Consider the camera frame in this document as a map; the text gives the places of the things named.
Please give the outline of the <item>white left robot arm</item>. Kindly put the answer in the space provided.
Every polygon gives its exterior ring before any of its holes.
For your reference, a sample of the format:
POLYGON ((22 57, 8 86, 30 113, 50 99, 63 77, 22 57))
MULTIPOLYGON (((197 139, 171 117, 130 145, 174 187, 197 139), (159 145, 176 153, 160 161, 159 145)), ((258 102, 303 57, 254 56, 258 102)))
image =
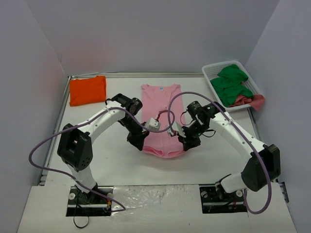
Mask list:
POLYGON ((144 140, 149 132, 135 122, 124 110, 135 116, 143 107, 137 98, 129 98, 123 94, 115 95, 97 114, 101 115, 93 122, 90 119, 83 122, 84 126, 62 133, 57 149, 57 154, 69 167, 72 176, 78 181, 76 187, 81 191, 80 197, 87 203, 94 202, 98 197, 97 183, 90 168, 91 161, 96 154, 93 148, 97 139, 102 139, 102 133, 118 122, 128 130, 127 136, 122 136, 116 141, 127 141, 132 146, 142 151, 144 140))

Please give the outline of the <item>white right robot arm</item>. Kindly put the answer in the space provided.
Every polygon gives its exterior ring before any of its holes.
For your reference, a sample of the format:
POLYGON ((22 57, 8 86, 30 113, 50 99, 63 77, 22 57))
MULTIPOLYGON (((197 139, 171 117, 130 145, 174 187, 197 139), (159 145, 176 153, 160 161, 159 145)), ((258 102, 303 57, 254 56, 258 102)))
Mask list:
POLYGON ((233 192, 242 189, 259 191, 270 180, 276 179, 281 173, 280 150, 274 144, 265 143, 254 138, 239 124, 233 121, 229 113, 219 104, 202 106, 198 101, 190 103, 186 112, 192 122, 190 126, 182 126, 178 130, 178 140, 183 150, 188 151, 201 144, 200 136, 207 131, 215 131, 221 135, 246 162, 243 171, 229 174, 217 181, 216 196, 227 200, 233 192))

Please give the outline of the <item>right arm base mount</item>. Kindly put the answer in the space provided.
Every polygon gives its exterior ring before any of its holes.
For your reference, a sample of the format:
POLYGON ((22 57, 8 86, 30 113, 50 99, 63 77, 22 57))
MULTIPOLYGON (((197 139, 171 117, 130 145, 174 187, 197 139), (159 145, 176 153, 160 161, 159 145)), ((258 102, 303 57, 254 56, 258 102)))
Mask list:
POLYGON ((200 185, 201 207, 203 214, 246 213, 244 196, 241 190, 227 194, 214 185, 200 185))

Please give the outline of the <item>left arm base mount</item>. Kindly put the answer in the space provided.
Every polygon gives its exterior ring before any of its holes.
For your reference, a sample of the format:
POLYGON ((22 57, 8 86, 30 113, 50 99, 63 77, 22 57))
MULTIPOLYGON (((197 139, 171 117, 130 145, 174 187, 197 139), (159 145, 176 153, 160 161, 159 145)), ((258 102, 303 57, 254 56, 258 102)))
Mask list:
POLYGON ((92 192, 84 193, 72 186, 67 202, 67 217, 111 216, 111 201, 92 192))

